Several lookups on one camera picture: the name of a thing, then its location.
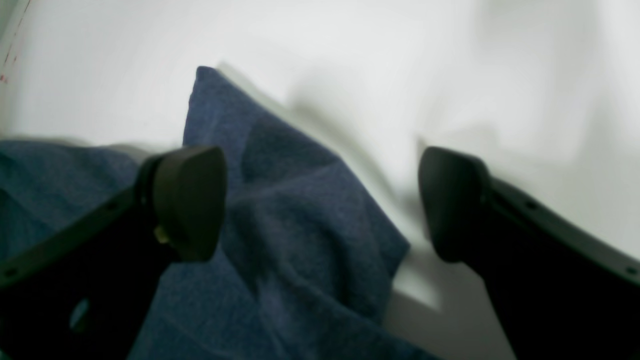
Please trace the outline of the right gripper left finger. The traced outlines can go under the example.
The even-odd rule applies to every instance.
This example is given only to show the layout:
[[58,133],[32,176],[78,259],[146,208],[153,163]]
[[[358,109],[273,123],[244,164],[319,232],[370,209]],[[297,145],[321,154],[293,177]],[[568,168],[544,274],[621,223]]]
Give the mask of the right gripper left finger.
[[226,192],[218,146],[146,160],[134,186],[1,264],[1,352],[125,360],[166,269],[214,256]]

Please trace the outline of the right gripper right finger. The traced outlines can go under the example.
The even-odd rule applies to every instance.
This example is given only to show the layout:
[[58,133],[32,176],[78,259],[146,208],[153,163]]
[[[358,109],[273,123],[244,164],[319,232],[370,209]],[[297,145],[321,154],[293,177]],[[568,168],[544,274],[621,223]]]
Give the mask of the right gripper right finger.
[[423,151],[419,194],[438,257],[480,278],[519,360],[637,360],[639,260],[576,227],[478,157]]

